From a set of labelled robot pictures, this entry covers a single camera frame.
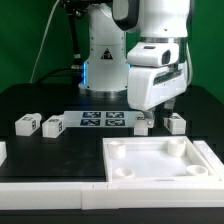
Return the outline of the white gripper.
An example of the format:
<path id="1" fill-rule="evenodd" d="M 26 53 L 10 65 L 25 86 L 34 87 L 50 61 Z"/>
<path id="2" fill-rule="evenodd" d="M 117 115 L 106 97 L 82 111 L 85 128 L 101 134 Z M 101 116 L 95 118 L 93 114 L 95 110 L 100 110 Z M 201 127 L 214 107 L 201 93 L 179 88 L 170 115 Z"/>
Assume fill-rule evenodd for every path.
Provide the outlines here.
<path id="1" fill-rule="evenodd" d="M 128 104 L 145 111 L 149 128 L 153 128 L 155 122 L 154 112 L 149 109 L 166 101 L 164 108 L 173 110 L 175 99 L 171 98 L 185 91 L 185 64 L 179 64 L 178 59 L 177 43 L 138 43 L 127 55 L 131 65 Z"/>

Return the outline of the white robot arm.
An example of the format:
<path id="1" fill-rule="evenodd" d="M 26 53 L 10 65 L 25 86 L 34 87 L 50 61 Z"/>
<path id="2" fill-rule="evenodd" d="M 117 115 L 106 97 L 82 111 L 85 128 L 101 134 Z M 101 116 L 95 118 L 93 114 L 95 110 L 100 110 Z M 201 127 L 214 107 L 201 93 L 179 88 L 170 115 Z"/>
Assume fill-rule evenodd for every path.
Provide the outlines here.
<path id="1" fill-rule="evenodd" d="M 83 94 L 125 94 L 148 127 L 154 109 L 172 107 L 193 76 L 187 26 L 194 0 L 112 0 L 88 8 L 90 55 L 84 62 Z"/>

